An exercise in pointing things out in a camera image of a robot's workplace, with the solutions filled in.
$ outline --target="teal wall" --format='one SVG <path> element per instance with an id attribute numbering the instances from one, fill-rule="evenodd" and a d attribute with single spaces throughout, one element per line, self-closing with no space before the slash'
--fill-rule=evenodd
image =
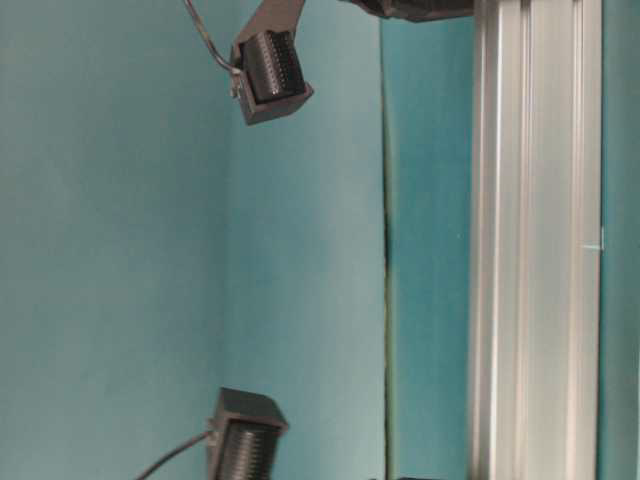
<path id="1" fill-rule="evenodd" d="M 131 478 L 223 384 L 291 422 L 274 478 L 382 478 L 378 22 L 309 3 L 317 94 L 250 129 L 181 1 L 0 4 L 0 478 Z"/>
<path id="2" fill-rule="evenodd" d="M 131 478 L 203 429 L 221 89 L 180 2 L 0 3 L 0 478 Z M 202 472 L 194 451 L 158 478 Z"/>
<path id="3" fill-rule="evenodd" d="M 307 2 L 296 43 L 315 96 L 250 129 L 233 115 L 224 381 L 279 399 L 274 479 L 382 479 L 379 25 Z"/>
<path id="4" fill-rule="evenodd" d="M 601 480 L 636 478 L 640 342 L 640 4 L 604 2 Z"/>
<path id="5" fill-rule="evenodd" d="M 393 478 L 466 478 L 473 19 L 383 25 Z"/>

